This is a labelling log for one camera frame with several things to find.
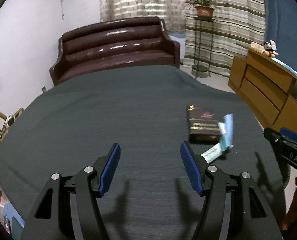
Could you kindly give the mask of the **blue curtain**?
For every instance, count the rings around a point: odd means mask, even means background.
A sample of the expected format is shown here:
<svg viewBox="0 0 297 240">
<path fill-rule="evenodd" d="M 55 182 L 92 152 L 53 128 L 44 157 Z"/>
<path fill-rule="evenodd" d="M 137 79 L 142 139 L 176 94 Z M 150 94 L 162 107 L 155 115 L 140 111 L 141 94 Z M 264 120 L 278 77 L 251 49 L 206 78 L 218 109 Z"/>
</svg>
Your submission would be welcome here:
<svg viewBox="0 0 297 240">
<path fill-rule="evenodd" d="M 297 72 L 297 3 L 295 0 L 264 0 L 264 40 L 273 40 L 277 59 Z"/>
</svg>

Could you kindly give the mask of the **striped beige curtain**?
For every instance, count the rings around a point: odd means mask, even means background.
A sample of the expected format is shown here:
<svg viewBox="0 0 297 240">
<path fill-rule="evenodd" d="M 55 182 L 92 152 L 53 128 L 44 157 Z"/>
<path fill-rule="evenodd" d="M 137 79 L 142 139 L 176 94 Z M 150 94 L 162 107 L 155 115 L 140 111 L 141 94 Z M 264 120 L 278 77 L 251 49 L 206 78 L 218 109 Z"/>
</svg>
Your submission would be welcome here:
<svg viewBox="0 0 297 240">
<path fill-rule="evenodd" d="M 229 76 L 234 56 L 244 57 L 247 50 L 238 44 L 262 43 L 265 33 L 264 0 L 212 0 L 216 2 L 212 19 L 214 20 L 213 50 L 210 72 Z M 186 12 L 184 66 L 192 67 L 194 54 L 194 35 L 196 9 Z M 209 23 L 203 23 L 208 59 Z"/>
</svg>

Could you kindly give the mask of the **potted green plant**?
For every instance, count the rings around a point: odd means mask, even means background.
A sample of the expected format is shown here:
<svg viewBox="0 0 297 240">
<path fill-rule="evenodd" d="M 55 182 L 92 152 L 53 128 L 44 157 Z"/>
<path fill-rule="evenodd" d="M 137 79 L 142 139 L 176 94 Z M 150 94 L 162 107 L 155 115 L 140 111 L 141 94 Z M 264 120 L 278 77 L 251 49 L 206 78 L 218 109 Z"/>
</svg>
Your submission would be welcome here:
<svg viewBox="0 0 297 240">
<path fill-rule="evenodd" d="M 212 0 L 187 0 L 186 2 L 196 9 L 198 17 L 212 19 L 216 2 Z"/>
</svg>

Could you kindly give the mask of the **small cardboard box on sideboard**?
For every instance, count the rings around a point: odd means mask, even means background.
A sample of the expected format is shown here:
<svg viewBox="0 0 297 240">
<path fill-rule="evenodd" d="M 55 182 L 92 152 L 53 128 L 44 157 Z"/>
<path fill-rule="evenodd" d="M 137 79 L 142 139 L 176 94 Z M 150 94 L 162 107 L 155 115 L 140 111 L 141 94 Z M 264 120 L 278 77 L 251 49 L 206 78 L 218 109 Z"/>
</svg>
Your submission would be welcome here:
<svg viewBox="0 0 297 240">
<path fill-rule="evenodd" d="M 259 53 L 263 53 L 265 51 L 264 46 L 260 45 L 256 42 L 251 42 L 250 47 L 256 51 L 258 51 Z"/>
</svg>

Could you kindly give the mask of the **wooden sideboard cabinet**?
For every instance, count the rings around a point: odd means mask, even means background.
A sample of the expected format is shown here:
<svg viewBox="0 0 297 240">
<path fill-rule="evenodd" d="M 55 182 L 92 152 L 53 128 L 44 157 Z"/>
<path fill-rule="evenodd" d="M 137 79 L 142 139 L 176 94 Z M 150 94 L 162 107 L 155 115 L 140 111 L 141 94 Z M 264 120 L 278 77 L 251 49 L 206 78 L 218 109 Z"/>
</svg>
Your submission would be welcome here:
<svg viewBox="0 0 297 240">
<path fill-rule="evenodd" d="M 297 132 L 297 72 L 251 46 L 238 44 L 247 56 L 235 56 L 228 86 L 245 101 L 262 125 Z"/>
</svg>

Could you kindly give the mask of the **Mickey Mouse plush toy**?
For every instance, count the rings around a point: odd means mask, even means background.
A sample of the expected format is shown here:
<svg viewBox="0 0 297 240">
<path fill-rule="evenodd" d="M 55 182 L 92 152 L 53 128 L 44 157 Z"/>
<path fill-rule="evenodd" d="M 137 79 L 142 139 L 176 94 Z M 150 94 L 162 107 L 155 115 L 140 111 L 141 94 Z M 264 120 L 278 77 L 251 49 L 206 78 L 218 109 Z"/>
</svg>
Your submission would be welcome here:
<svg viewBox="0 0 297 240">
<path fill-rule="evenodd" d="M 278 55 L 278 53 L 276 52 L 275 41 L 270 40 L 269 42 L 264 42 L 262 53 L 264 55 L 267 55 L 268 57 L 275 58 Z"/>
</svg>

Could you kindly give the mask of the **white green small tube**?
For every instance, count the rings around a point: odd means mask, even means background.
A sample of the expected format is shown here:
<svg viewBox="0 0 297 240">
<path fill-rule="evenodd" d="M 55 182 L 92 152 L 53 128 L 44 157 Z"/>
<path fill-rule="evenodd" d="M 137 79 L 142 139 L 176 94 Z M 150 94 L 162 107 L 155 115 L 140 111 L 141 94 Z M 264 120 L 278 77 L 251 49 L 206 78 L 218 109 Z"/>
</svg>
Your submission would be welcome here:
<svg viewBox="0 0 297 240">
<path fill-rule="evenodd" d="M 209 150 L 205 151 L 201 154 L 201 156 L 206 160 L 208 164 L 215 161 L 217 158 L 219 158 L 222 155 L 221 146 L 220 144 L 214 145 Z"/>
</svg>

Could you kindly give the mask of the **black metal plant stand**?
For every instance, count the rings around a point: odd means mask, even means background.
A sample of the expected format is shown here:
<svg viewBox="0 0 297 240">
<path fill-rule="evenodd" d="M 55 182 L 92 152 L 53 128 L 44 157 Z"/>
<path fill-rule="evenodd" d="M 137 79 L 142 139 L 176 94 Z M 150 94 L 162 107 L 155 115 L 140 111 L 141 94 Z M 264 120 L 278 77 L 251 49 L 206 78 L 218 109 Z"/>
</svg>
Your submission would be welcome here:
<svg viewBox="0 0 297 240">
<path fill-rule="evenodd" d="M 212 50 L 213 50 L 213 36 L 214 36 L 214 20 L 212 18 L 207 18 L 203 16 L 196 16 L 195 20 L 195 35 L 194 35 L 194 54 L 193 54 L 193 65 L 192 73 L 195 75 L 195 79 L 198 77 L 210 77 L 210 67 L 212 59 Z M 209 35 L 209 51 L 208 59 L 206 60 L 205 49 L 205 31 L 202 29 L 203 23 L 210 24 L 210 30 L 207 31 Z"/>
</svg>

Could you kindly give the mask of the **dark brown leather sofa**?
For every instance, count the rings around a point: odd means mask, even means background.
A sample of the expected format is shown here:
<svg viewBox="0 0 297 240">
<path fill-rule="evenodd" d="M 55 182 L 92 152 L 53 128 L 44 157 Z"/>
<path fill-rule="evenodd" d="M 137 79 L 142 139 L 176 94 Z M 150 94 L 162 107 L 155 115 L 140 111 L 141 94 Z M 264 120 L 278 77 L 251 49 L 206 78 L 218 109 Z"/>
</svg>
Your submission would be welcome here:
<svg viewBox="0 0 297 240">
<path fill-rule="evenodd" d="M 180 66 L 180 44 L 157 16 L 110 20 L 64 33 L 49 72 L 57 86 L 83 74 L 150 65 Z"/>
</svg>

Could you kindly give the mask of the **blue stool under table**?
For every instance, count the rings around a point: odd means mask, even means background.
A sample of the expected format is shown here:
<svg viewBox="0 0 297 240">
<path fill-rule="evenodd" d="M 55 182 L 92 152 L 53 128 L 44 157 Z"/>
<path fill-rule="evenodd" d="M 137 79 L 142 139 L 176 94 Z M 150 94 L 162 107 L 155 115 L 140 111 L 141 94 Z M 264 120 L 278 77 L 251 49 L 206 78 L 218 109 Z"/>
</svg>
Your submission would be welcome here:
<svg viewBox="0 0 297 240">
<path fill-rule="evenodd" d="M 8 233 L 13 239 L 20 239 L 25 221 L 17 213 L 15 208 L 10 202 L 7 202 L 3 208 L 3 215 L 1 222 Z"/>
</svg>

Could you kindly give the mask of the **patterned sheer curtain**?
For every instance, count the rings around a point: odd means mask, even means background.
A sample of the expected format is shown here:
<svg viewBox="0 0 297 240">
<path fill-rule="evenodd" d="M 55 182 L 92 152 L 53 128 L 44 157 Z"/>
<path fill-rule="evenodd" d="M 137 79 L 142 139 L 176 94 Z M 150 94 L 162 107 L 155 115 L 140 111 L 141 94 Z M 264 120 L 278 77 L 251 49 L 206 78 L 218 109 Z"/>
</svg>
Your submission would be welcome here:
<svg viewBox="0 0 297 240">
<path fill-rule="evenodd" d="M 102 21 L 129 17 L 156 16 L 165 21 L 166 29 L 182 33 L 186 27 L 185 0 L 100 0 Z"/>
</svg>

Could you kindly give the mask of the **light blue toothpaste box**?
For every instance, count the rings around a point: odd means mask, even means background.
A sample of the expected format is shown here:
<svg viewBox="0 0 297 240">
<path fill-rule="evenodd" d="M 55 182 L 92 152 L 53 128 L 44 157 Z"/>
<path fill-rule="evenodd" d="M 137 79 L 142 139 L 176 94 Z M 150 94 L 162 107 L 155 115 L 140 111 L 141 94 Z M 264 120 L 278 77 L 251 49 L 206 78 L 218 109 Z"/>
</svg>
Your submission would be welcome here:
<svg viewBox="0 0 297 240">
<path fill-rule="evenodd" d="M 227 127 L 227 134 L 221 135 L 220 146 L 221 151 L 226 152 L 233 147 L 233 135 L 234 135 L 234 120 L 233 114 L 227 114 L 224 116 L 224 121 Z"/>
</svg>

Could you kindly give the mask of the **white blue toothpaste tube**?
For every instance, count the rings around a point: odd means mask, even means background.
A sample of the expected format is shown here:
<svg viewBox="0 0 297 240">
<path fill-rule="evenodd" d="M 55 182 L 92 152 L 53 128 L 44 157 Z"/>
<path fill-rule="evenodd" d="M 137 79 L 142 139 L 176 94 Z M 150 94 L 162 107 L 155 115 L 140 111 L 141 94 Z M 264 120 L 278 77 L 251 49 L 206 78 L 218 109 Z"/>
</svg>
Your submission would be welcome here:
<svg viewBox="0 0 297 240">
<path fill-rule="evenodd" d="M 219 127 L 219 131 L 220 131 L 221 135 L 227 134 L 227 127 L 224 122 L 218 122 L 218 127 Z"/>
</svg>

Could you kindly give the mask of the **dark grey tablecloth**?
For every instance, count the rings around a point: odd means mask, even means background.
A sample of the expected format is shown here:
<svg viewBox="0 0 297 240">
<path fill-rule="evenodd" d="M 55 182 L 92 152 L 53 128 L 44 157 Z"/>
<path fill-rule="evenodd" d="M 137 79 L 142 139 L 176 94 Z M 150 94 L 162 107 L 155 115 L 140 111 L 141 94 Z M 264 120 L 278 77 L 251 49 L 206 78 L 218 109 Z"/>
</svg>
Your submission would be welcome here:
<svg viewBox="0 0 297 240">
<path fill-rule="evenodd" d="M 76 174 L 106 155 L 121 158 L 99 200 L 111 239 L 190 239 L 203 198 L 193 191 L 180 145 L 189 137 L 189 105 L 232 114 L 232 150 L 215 165 L 249 172 L 277 220 L 286 212 L 271 145 L 250 108 L 235 94 L 202 85 L 172 66 L 140 66 L 74 77 L 38 96 L 0 145 L 0 185 L 27 218 L 53 173 Z"/>
</svg>

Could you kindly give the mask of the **dark cigarette carton box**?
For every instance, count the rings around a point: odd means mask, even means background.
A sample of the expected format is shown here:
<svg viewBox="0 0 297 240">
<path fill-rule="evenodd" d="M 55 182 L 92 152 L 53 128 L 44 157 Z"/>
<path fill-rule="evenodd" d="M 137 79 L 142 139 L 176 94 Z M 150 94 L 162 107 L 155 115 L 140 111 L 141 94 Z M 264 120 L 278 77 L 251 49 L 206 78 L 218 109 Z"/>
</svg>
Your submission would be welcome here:
<svg viewBox="0 0 297 240">
<path fill-rule="evenodd" d="M 221 138 L 219 120 L 214 111 L 201 105 L 189 105 L 187 108 L 189 142 L 192 144 L 215 145 Z"/>
</svg>

